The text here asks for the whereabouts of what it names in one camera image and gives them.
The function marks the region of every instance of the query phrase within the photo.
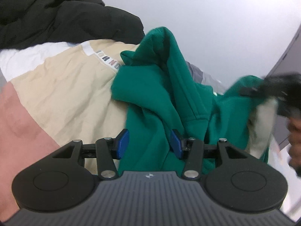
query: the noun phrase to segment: blue gripper pad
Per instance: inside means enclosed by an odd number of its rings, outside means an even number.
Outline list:
[[[122,131],[122,136],[119,139],[118,147],[116,151],[117,159],[121,159],[124,156],[124,152],[126,148],[128,147],[128,143],[130,140],[130,132],[127,129],[124,129]]]
[[[182,159],[183,151],[181,146],[181,140],[173,130],[170,132],[170,146],[173,149],[173,152],[175,153],[176,157],[178,159]]]

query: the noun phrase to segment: white wall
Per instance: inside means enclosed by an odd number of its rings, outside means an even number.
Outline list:
[[[145,32],[166,26],[186,60],[226,86],[266,75],[301,23],[301,0],[104,0],[139,16]]]

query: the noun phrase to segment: white fabric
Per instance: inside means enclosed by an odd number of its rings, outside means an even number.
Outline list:
[[[66,42],[47,42],[23,50],[4,49],[0,52],[0,69],[6,81],[34,70],[47,57],[53,57],[70,46]]]
[[[245,151],[257,159],[266,151],[273,137],[277,107],[276,99],[268,98],[249,117],[249,142]]]
[[[301,217],[301,178],[296,176],[296,171],[288,165],[290,145],[281,151],[275,139],[272,139],[268,154],[268,164],[281,172],[288,183],[288,192],[281,206],[281,211],[292,220],[297,221]]]

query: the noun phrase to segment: human hand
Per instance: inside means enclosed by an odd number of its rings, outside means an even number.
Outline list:
[[[292,158],[289,165],[296,170],[301,167],[301,119],[290,118],[288,129],[289,142],[292,146],[288,152]]]

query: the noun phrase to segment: gray fabric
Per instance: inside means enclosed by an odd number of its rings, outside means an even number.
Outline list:
[[[2,91],[2,87],[6,84],[6,80],[2,74],[2,71],[0,69],[0,92]]]
[[[192,79],[197,82],[197,83],[202,83],[203,80],[203,72],[196,67],[195,65],[189,63],[188,61],[186,61],[186,64],[188,66],[188,69],[190,71],[190,74],[192,76]]]
[[[201,71],[195,65],[186,61],[192,79],[200,84],[212,86],[213,91],[219,94],[223,94],[226,88],[222,85],[219,80],[214,79],[210,74]]]

